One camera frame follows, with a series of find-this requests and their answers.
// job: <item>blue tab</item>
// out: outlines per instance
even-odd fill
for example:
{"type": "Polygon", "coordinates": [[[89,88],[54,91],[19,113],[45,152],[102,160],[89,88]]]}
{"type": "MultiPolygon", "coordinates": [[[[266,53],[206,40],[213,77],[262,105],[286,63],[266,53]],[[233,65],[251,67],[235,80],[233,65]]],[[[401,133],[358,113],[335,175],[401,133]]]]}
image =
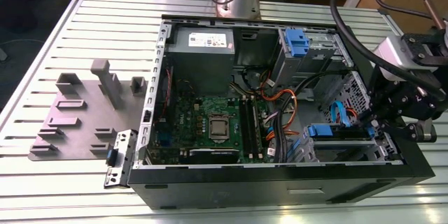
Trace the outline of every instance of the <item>blue tab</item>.
{"type": "Polygon", "coordinates": [[[370,138],[374,137],[374,129],[373,127],[366,127],[366,132],[369,133],[370,138]]]}
{"type": "Polygon", "coordinates": [[[286,158],[289,158],[289,156],[293,154],[298,144],[299,144],[299,139],[295,140],[294,144],[291,145],[290,149],[287,150],[286,158]]]}
{"type": "Polygon", "coordinates": [[[330,109],[329,109],[330,122],[335,123],[335,118],[337,118],[335,107],[337,107],[337,110],[338,110],[338,115],[341,117],[342,124],[345,125],[345,127],[350,127],[350,123],[349,123],[350,121],[349,121],[347,116],[346,116],[345,108],[343,108],[343,105],[339,101],[334,101],[330,105],[330,109]]]}
{"type": "Polygon", "coordinates": [[[306,55],[309,50],[309,40],[305,37],[301,29],[286,29],[285,40],[290,47],[290,55],[294,58],[301,58],[306,55]]]}
{"type": "Polygon", "coordinates": [[[314,124],[307,126],[309,137],[314,136],[333,136],[329,125],[314,124]]]}

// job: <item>metal bracket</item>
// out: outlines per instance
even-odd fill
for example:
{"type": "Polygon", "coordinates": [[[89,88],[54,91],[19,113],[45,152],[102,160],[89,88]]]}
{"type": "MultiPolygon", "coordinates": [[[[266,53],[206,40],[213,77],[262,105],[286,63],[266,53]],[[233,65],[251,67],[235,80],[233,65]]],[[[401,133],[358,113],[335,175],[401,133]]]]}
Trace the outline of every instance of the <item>metal bracket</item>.
{"type": "Polygon", "coordinates": [[[381,124],[381,129],[390,135],[405,137],[411,142],[434,143],[437,140],[435,128],[431,119],[419,120],[417,123],[409,123],[403,128],[381,124]]]}
{"type": "Polygon", "coordinates": [[[431,119],[418,120],[417,123],[409,123],[405,127],[410,139],[421,143],[433,143],[437,140],[435,128],[431,119]]]}
{"type": "Polygon", "coordinates": [[[131,156],[137,132],[134,130],[121,131],[117,134],[114,147],[106,153],[106,169],[103,189],[129,188],[127,176],[131,167],[131,156]]]}

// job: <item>blue drive latch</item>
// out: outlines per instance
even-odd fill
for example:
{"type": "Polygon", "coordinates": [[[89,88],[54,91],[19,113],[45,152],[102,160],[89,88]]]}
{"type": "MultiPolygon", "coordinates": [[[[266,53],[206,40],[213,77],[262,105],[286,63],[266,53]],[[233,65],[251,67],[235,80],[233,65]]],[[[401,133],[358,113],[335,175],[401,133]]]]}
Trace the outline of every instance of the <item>blue drive latch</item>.
{"type": "Polygon", "coordinates": [[[309,40],[305,37],[301,29],[286,29],[285,40],[290,48],[290,55],[294,58],[301,58],[306,55],[309,50],[309,40]]]}

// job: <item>motherboard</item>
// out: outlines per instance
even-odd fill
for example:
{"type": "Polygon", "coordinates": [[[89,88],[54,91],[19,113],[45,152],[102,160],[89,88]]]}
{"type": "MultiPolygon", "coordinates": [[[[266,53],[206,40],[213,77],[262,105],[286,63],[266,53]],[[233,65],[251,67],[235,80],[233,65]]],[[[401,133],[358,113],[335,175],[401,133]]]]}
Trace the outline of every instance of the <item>motherboard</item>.
{"type": "Polygon", "coordinates": [[[254,97],[177,97],[171,125],[158,127],[149,150],[151,163],[265,163],[266,113],[254,97]]]}

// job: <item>ram slot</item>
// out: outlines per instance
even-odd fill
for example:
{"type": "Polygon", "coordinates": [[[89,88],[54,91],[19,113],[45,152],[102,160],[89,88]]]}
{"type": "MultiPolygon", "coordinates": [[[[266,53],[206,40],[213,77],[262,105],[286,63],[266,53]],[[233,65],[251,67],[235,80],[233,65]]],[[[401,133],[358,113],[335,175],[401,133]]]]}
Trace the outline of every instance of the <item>ram slot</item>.
{"type": "Polygon", "coordinates": [[[250,154],[250,142],[249,142],[249,130],[247,130],[247,118],[245,111],[245,100],[239,99],[239,125],[241,125],[241,136],[242,136],[242,151],[243,155],[250,154]]]}
{"type": "Polygon", "coordinates": [[[257,144],[257,132],[255,132],[255,112],[251,100],[246,100],[245,103],[245,110],[246,110],[246,123],[247,123],[247,130],[249,130],[249,144],[250,144],[250,153],[253,157],[258,155],[258,144],[257,144]]]}

